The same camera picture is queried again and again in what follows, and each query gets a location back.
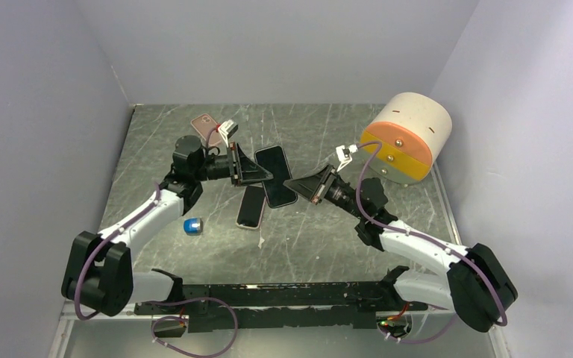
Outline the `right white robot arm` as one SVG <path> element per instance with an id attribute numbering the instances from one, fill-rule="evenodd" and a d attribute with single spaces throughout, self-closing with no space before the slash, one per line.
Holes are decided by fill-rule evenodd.
<path id="1" fill-rule="evenodd" d="M 451 310 L 482 333 L 505 324 L 505 312 L 519 294 L 488 246 L 468 248 L 412 228 L 386 210 L 387 197 L 378 178 L 362 179 L 354 188 L 328 165 L 314 175 L 285 180 L 284 185 L 312 204 L 328 201 L 358 218 L 355 230 L 365 245 L 399 254 L 427 270 L 393 269 L 381 281 L 385 307 L 396 310 L 406 302 L 418 302 Z"/>

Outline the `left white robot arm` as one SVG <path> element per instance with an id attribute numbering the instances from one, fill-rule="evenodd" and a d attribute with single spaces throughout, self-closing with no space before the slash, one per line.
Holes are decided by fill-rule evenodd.
<path id="1" fill-rule="evenodd" d="M 127 305 L 142 302 L 154 302 L 165 313 L 177 312 L 184 302 L 182 278 L 155 268 L 135 273 L 134 258 L 194 207 L 203 182 L 228 179 L 233 186 L 249 186 L 272 178 L 235 142 L 224 154 L 211 154 L 197 136 L 177 139 L 169 172 L 144 203 L 102 231 L 83 231 L 74 238 L 62 296 L 73 302 L 80 320 L 115 316 Z"/>

